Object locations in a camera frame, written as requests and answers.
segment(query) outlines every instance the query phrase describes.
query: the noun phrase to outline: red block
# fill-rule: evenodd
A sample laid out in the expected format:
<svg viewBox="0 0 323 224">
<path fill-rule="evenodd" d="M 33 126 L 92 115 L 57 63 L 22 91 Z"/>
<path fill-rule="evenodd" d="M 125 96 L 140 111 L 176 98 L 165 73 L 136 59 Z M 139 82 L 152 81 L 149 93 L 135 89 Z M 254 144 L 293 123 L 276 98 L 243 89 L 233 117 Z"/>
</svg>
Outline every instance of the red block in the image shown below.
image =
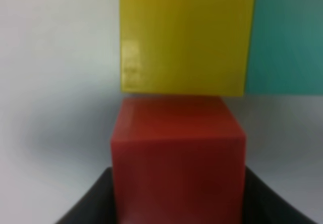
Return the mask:
<svg viewBox="0 0 323 224">
<path fill-rule="evenodd" d="M 111 141 L 119 224 L 241 223 L 245 142 L 220 98 L 125 99 Z"/>
</svg>

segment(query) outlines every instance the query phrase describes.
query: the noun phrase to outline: block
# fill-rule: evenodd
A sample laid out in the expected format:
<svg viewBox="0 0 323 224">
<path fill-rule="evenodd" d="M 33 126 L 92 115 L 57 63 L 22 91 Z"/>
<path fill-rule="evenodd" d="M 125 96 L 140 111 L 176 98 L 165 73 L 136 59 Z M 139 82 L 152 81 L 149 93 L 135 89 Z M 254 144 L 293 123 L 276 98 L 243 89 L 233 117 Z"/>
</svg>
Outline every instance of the block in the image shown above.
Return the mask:
<svg viewBox="0 0 323 224">
<path fill-rule="evenodd" d="M 220 98 L 125 99 L 111 140 L 119 224 L 240 224 L 245 144 Z"/>
<path fill-rule="evenodd" d="M 120 0 L 121 86 L 243 95 L 254 0 Z"/>
<path fill-rule="evenodd" d="M 323 0 L 256 0 L 246 93 L 323 94 Z"/>
</svg>

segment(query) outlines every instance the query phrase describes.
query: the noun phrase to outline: yellow block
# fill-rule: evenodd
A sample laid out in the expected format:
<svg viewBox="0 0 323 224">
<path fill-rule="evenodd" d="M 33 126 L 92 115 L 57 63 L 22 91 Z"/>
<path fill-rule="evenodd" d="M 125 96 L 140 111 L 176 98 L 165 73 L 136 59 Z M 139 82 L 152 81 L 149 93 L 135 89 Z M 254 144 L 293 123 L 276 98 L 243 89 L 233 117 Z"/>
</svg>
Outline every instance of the yellow block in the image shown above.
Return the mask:
<svg viewBox="0 0 323 224">
<path fill-rule="evenodd" d="M 244 93 L 254 0 L 120 0 L 125 92 Z"/>
</svg>

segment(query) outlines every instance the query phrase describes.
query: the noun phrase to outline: white backdrop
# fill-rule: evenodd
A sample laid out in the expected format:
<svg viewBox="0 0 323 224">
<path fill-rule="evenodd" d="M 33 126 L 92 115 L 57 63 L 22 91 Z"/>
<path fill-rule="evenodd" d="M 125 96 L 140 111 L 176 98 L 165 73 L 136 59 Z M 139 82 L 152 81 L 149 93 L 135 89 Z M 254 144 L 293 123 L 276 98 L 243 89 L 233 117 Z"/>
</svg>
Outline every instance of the white backdrop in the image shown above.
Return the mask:
<svg viewBox="0 0 323 224">
<path fill-rule="evenodd" d="M 54 223 L 111 165 L 119 0 L 0 0 L 0 223 Z M 226 99 L 248 165 L 323 222 L 323 98 Z"/>
</svg>

